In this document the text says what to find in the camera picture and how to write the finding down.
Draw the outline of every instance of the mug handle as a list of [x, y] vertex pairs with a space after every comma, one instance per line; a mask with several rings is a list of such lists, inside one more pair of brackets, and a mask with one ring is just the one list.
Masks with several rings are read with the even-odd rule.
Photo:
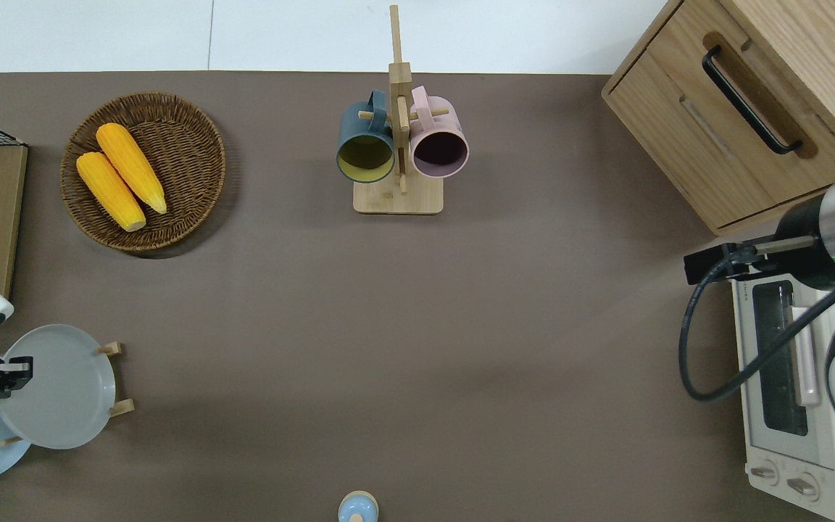
[[421, 128], [428, 131], [433, 128], [433, 115], [431, 114], [431, 100], [427, 98], [427, 89], [418, 86], [411, 90], [411, 96], [415, 99], [415, 112], [417, 121]]
[[386, 120], [389, 118], [386, 112], [385, 93], [375, 89], [369, 95], [369, 109], [372, 112], [372, 120], [369, 122], [369, 132], [382, 133]]

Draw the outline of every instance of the brown tabletop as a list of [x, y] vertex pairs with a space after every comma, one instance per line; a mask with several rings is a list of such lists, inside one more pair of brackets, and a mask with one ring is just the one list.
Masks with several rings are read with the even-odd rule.
[[[0, 520], [816, 520], [753, 489], [739, 398], [689, 399], [676, 366], [710, 232], [599, 96], [606, 76], [415, 74], [471, 158], [435, 217], [359, 215], [334, 165], [345, 106], [387, 76], [0, 74], [30, 151], [14, 261], [26, 331], [121, 341], [137, 409], [0, 476]], [[73, 129], [116, 96], [199, 105], [228, 148], [221, 202], [164, 258], [83, 235], [60, 199]], [[724, 288], [692, 341], [736, 370]]]

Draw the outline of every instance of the black drawer handle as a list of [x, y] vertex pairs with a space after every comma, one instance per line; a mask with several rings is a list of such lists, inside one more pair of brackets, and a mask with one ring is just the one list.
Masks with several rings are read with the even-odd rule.
[[791, 145], [785, 145], [784, 143], [778, 141], [778, 138], [775, 137], [774, 133], [766, 128], [765, 123], [753, 112], [752, 107], [749, 106], [749, 103], [746, 103], [746, 100], [743, 99], [743, 96], [739, 95], [739, 92], [736, 92], [736, 89], [730, 85], [728, 79], [717, 69], [715, 63], [713, 63], [713, 57], [717, 56], [720, 53], [720, 46], [714, 46], [713, 49], [708, 51], [708, 54], [705, 55], [705, 59], [702, 60], [702, 68], [705, 69], [705, 73], [707, 73], [710, 80], [715, 83], [720, 92], [723, 93], [723, 96], [733, 105], [733, 108], [736, 109], [736, 112], [739, 112], [739, 115], [746, 120], [746, 123], [749, 123], [749, 126], [756, 132], [756, 135], [759, 136], [759, 139], [762, 139], [765, 142], [765, 145], [771, 149], [772, 152], [776, 154], [788, 154], [789, 152], [798, 149], [802, 142], [801, 140], [797, 140]]

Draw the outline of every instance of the wooden mug tree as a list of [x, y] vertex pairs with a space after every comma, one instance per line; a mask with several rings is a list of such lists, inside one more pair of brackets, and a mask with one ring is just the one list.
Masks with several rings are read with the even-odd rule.
[[[408, 108], [411, 96], [411, 64], [402, 60], [398, 6], [390, 7], [391, 49], [394, 62], [389, 64], [389, 119], [394, 145], [394, 171], [375, 183], [354, 183], [354, 208], [362, 214], [440, 214], [444, 210], [444, 181], [420, 174], [411, 161], [408, 136], [411, 121], [418, 118]], [[445, 115], [446, 109], [433, 115]], [[359, 113], [372, 118], [372, 112]]]

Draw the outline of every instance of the yellow corn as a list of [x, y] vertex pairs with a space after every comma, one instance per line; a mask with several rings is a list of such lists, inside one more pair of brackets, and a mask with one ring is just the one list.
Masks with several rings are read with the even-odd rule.
[[120, 227], [133, 232], [146, 225], [144, 211], [133, 195], [130, 195], [125, 181], [122, 181], [105, 154], [86, 152], [76, 159], [76, 170], [102, 208]]
[[105, 123], [96, 130], [96, 140], [140, 201], [160, 214], [166, 214], [163, 187], [128, 130], [118, 123]]

